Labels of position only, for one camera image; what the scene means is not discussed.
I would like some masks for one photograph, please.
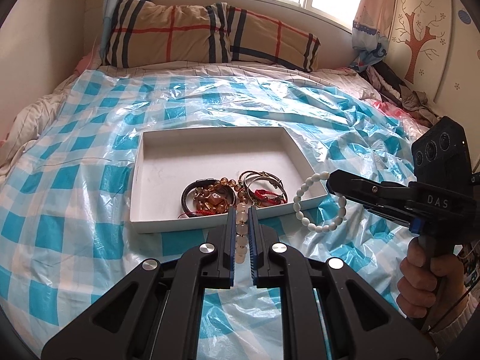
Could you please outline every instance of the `blue checkered sheet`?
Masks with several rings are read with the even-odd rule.
[[[204,229],[138,235],[127,218],[140,132],[210,126],[283,126],[318,172],[414,179],[399,122],[334,87],[86,71],[0,189],[0,302],[35,353],[144,258],[168,261],[204,241]],[[327,197],[307,215],[320,224],[337,210]],[[293,214],[262,222],[308,257],[342,258],[394,304],[405,228],[351,202],[330,234]],[[252,287],[247,257],[232,290],[206,292],[198,359],[281,359],[281,331],[279,291]]]

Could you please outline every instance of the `handle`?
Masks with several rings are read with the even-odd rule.
[[[422,269],[426,269],[427,271],[430,270],[430,261],[432,257],[439,257],[443,256],[444,254],[451,254],[453,253],[453,249],[455,247],[455,245],[449,240],[438,240],[431,235],[426,234],[419,235],[418,244],[422,247],[427,256],[427,259],[422,266]],[[412,325],[414,325],[414,327],[416,327],[421,332],[427,331],[429,326],[432,325],[432,322],[435,322],[431,320],[431,315],[433,315],[432,311],[435,311],[435,309],[438,307],[438,299],[442,297],[445,286],[445,278],[439,277],[437,280],[437,286],[433,291],[437,299],[435,304],[429,309],[427,309],[427,314],[423,318],[409,318]]]

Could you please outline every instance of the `screw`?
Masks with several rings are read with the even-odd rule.
[[[343,267],[343,261],[338,258],[329,259],[328,265],[333,269],[341,269]]]
[[[154,259],[146,259],[142,264],[142,268],[146,271],[153,271],[154,269],[157,269],[157,266],[158,263]]]
[[[208,253],[211,253],[215,250],[215,246],[213,246],[212,244],[201,244],[200,245],[200,251],[202,253],[205,253],[205,254],[208,254]]]
[[[283,253],[283,252],[287,251],[287,246],[285,244],[282,244],[281,242],[278,242],[278,243],[272,245],[272,250],[275,253]]]

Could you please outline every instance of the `cable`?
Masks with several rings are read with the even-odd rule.
[[[433,329],[435,329],[435,328],[438,326],[438,324],[439,324],[448,314],[450,314],[450,313],[452,312],[452,310],[453,310],[455,307],[457,307],[463,299],[465,299],[465,297],[473,290],[473,288],[478,284],[479,281],[480,281],[480,277],[477,278],[477,280],[475,280],[475,281],[473,282],[473,284],[472,284],[472,285],[470,286],[470,288],[466,291],[466,293],[463,294],[463,295],[460,297],[460,299],[457,300],[457,301],[455,302],[455,304],[454,304],[452,307],[450,307],[450,308],[446,311],[446,313],[445,313],[444,315],[441,316],[441,318],[435,323],[435,325],[433,325],[430,329],[427,330],[427,333],[430,333]]]
[[[478,244],[480,244],[480,239],[477,241],[477,243],[476,243],[474,246],[471,246],[471,245],[470,245],[471,248],[472,248],[472,250],[469,251],[468,254],[466,254],[466,255],[463,256],[463,257],[458,257],[458,258],[461,259],[461,260],[466,259],[468,256],[470,256],[470,255],[474,252],[474,250],[475,250],[475,248],[478,246]]]

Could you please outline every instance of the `tree wall decal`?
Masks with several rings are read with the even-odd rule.
[[[425,53],[425,55],[430,59],[433,60],[434,56],[440,56],[436,49],[434,48],[427,48],[423,49],[423,46],[432,40],[440,39],[440,43],[443,45],[445,44],[445,40],[443,39],[445,35],[445,31],[441,32],[440,35],[433,35],[430,31],[433,30],[433,27],[438,27],[438,22],[444,20],[446,18],[445,14],[441,13],[440,18],[437,18],[435,15],[435,19],[431,20],[426,26],[422,26],[422,22],[419,16],[422,13],[426,13],[424,8],[435,8],[431,1],[426,4],[423,0],[419,0],[420,3],[418,6],[412,10],[410,13],[407,13],[405,10],[405,3],[407,0],[401,0],[402,3],[402,11],[403,14],[398,15],[398,22],[400,23],[399,28],[395,28],[395,30],[400,31],[400,35],[398,37],[394,37],[392,40],[396,43],[405,43],[412,52],[412,57],[410,60],[409,69],[405,74],[405,80],[410,83],[414,83],[414,74],[415,74],[415,66],[417,64],[417,59],[420,53]],[[405,26],[405,20],[403,15],[405,15],[408,28]],[[409,39],[403,39],[404,35],[408,35]]]

